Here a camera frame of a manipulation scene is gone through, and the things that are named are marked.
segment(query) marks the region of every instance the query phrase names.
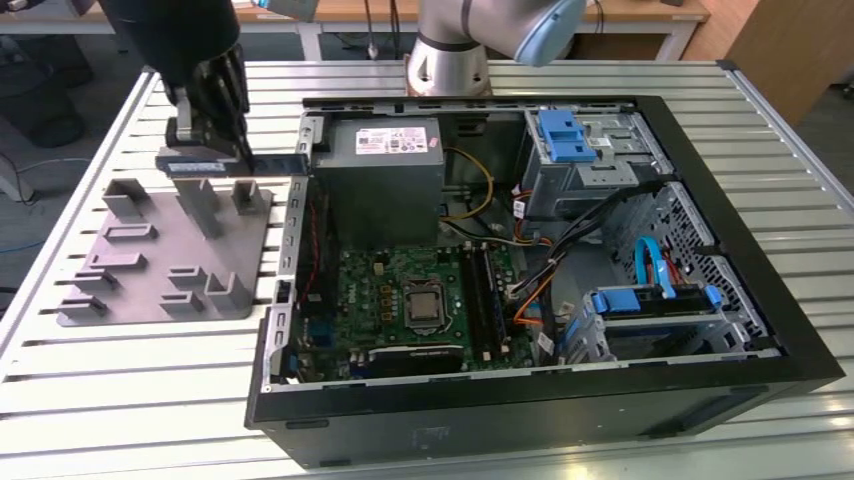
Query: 3d printed holder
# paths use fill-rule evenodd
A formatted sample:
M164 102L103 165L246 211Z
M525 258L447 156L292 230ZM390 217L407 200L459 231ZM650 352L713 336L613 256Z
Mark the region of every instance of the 3d printed holder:
M196 179L175 188L148 193L135 179L107 186L111 213L58 309L62 325L248 316L272 193L251 180L231 192Z

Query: blue cable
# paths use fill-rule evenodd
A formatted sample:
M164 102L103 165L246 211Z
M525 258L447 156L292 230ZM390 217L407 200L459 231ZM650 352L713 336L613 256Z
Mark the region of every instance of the blue cable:
M22 250L27 250L28 248L38 247L43 243L44 243L44 240L42 240L40 242L36 242L36 243L31 243L30 245L22 245L20 247L7 248L6 250L0 250L0 253L20 252Z
M673 285L670 283L667 261L662 256L658 241L649 235L638 237L638 240L635 241L635 275L638 277L638 283L649 283L646 278L646 265L643 262L643 254L647 251L650 252L650 258L653 259L653 282L661 285L665 289L665 298L675 298L677 291L673 289Z

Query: yellow cable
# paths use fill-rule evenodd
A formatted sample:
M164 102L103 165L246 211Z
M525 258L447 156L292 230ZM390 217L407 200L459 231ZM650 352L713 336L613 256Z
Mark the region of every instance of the yellow cable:
M471 154L469 154L467 152L463 152L459 148L455 148L455 147L446 147L445 151L446 152L458 153L459 155L466 157L466 159L471 163L474 163L475 166L481 169L481 171L483 172L483 175L486 175L487 190L486 190L486 198L483 199L483 203L478 206L478 208L475 208L470 212L462 213L459 215L449 215L449 216L441 218L445 221L447 221L447 220L463 220L465 218L471 218L475 215L478 215L490 206L490 203L493 203L493 194L495 193L494 192L494 190L495 190L495 180L493 179L493 175L490 174L490 171L483 166L483 163L481 163L481 161Z

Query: slatted table surface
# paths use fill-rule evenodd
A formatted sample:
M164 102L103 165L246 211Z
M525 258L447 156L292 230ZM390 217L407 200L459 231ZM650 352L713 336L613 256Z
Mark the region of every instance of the slatted table surface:
M698 437L383 466L347 478L782 478L854 475L853 202L741 74L711 63L491 65L498 95L662 96L849 377L745 413ZM396 62L248 67L256 151L295 146L304 97L405 94ZM0 322L0 478L260 478L302 474L243 428L259 306L246 320L63 328L51 308L83 265L112 178L171 191L154 168L174 113L144 73ZM214 182L222 188L228 180ZM287 178L260 271L272 272ZM270 277L258 300L270 298Z

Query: motherboard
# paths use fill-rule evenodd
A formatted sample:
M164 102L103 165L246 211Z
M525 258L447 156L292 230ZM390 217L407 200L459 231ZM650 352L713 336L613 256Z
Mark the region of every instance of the motherboard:
M503 296L515 278L505 246L342 251L335 318L310 327L314 371L330 381L530 367Z

